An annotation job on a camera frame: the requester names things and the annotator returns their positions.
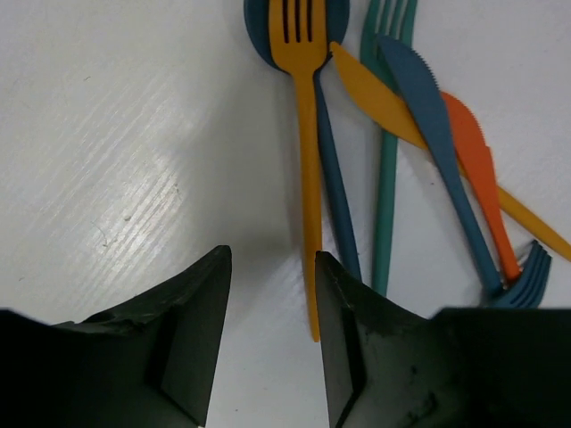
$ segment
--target spoon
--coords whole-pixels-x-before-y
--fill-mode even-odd
[[[349,0],[327,0],[327,41],[341,43],[349,23]],[[252,44],[269,66],[281,70],[271,56],[269,46],[268,0],[244,0],[244,20]],[[320,70],[315,73],[315,88],[318,110],[319,156],[325,178],[327,198],[339,255],[345,268],[355,279],[361,279],[359,256],[349,211],[349,203],[337,160],[337,152],[331,123],[325,104],[325,96],[319,83]]]

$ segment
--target teal fork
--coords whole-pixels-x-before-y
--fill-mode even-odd
[[[417,2],[418,0],[384,0],[381,9],[381,0],[371,0],[365,18],[360,40],[360,61],[394,92],[397,91],[396,82],[380,53],[377,35],[398,38],[405,45],[411,46]],[[386,296],[393,244],[397,143],[397,136],[382,131],[372,287],[383,296]]]

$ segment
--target white table surface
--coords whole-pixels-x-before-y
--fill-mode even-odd
[[[353,53],[367,3],[352,1]],[[571,2],[421,1],[414,46],[479,118],[500,182],[571,239]],[[327,426],[292,84],[254,52],[242,2],[2,0],[0,59],[0,306],[79,321],[229,244],[207,426]],[[324,87],[367,282],[378,132],[333,66]],[[426,317],[475,305],[447,194],[405,145],[389,297]],[[508,228],[523,251],[531,236]],[[571,304],[569,277],[554,255],[544,307]]]

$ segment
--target orange knife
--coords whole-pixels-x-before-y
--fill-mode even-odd
[[[330,45],[337,71],[352,100],[380,127],[427,150],[406,103],[339,44]],[[501,208],[539,241],[571,261],[571,245],[532,213],[523,203],[498,186]]]
[[[503,273],[508,282],[512,283],[519,278],[520,270],[516,253],[509,243],[508,233],[501,218],[492,151],[486,145],[484,133],[472,111],[458,98],[445,92],[441,92],[441,95],[448,110],[456,155],[466,171],[466,176],[492,232]]]

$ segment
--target yellow knife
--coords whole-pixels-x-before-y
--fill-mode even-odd
[[[352,100],[381,128],[428,150],[406,103],[339,44],[331,44],[335,66]],[[498,186],[501,208],[538,240],[571,261],[571,245],[523,203]]]

